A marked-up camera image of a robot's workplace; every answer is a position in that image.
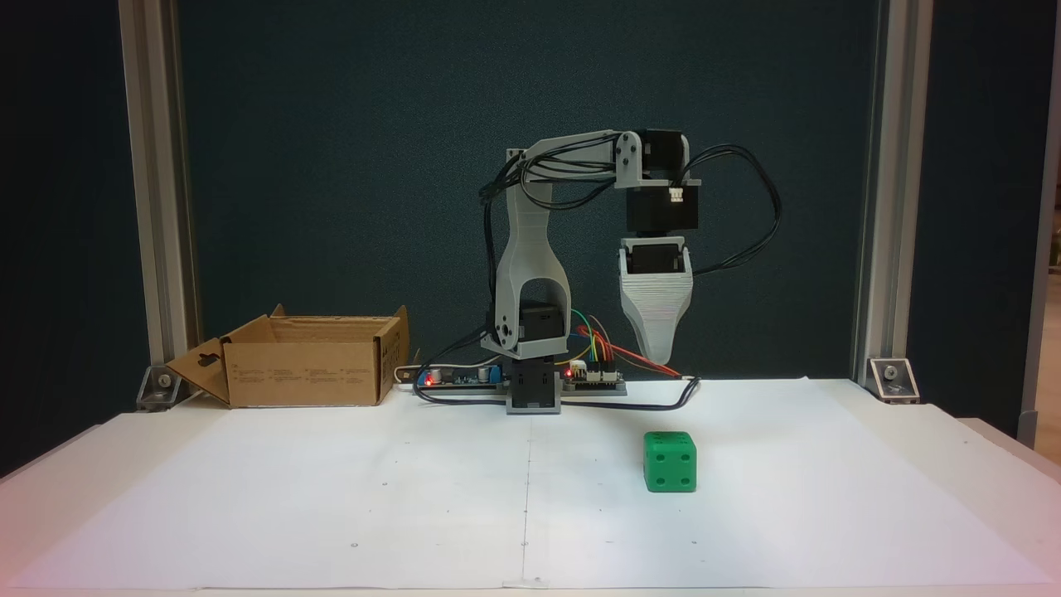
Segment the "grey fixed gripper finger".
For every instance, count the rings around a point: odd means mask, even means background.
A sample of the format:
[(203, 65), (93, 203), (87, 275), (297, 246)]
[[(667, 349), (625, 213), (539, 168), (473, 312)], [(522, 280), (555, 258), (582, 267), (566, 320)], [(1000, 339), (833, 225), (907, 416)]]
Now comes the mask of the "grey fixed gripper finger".
[(634, 328), (641, 354), (668, 363), (676, 329), (692, 299), (692, 280), (622, 280), (623, 313)]

